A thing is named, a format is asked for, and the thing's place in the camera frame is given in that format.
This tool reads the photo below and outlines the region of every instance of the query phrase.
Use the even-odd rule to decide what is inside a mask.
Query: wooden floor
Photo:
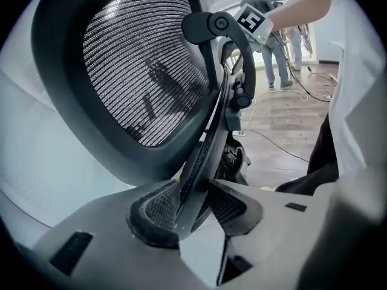
[[[329,77],[328,74],[337,76],[337,65],[311,66],[314,73]],[[255,97],[263,92],[279,90],[278,70],[275,68],[275,88],[269,89],[265,71],[256,72]],[[336,85],[320,75],[312,74],[306,66],[302,72],[296,73],[301,83],[309,91],[322,95],[332,95]],[[293,81],[291,88],[303,91]],[[300,94],[295,92],[274,92],[263,94],[257,99],[253,118],[246,128],[257,131],[271,139],[285,150],[309,160],[313,150],[322,121],[328,112],[329,103],[317,101],[309,97],[307,102],[300,99]],[[246,125],[253,112],[253,106],[242,112],[242,125]],[[246,137],[236,137],[244,146],[252,165],[247,171],[247,180],[255,187],[275,188],[291,179],[304,176],[308,163],[288,155],[277,148],[263,136],[246,130]]]

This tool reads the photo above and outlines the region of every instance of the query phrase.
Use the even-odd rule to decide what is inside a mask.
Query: man
[[[250,4],[252,7],[256,8],[258,11],[263,14],[274,10],[274,6],[270,2],[270,0],[242,0],[241,7],[245,4]],[[262,48],[262,57],[265,63],[265,71],[266,77],[268,80],[269,88],[274,87],[275,75],[273,71],[273,63],[272,56],[274,54],[277,65],[278,65],[278,73],[281,78],[281,87],[288,87],[293,84],[291,80],[288,78],[288,71],[286,67],[286,60],[284,57],[284,49],[282,44],[282,39],[278,31],[273,33],[274,36],[270,35],[267,39],[266,45]]]
[[[324,17],[331,1],[289,0],[266,16],[274,23],[273,31],[307,24]],[[307,175],[278,187],[280,192],[312,195],[321,184],[346,173],[387,163],[386,52],[356,1],[335,1],[340,1],[346,24],[339,82]]]
[[[294,65],[291,67],[291,69],[293,71],[300,72],[302,63],[302,53],[301,34],[299,26],[286,28],[284,36],[288,37],[291,40],[291,49],[294,57]]]

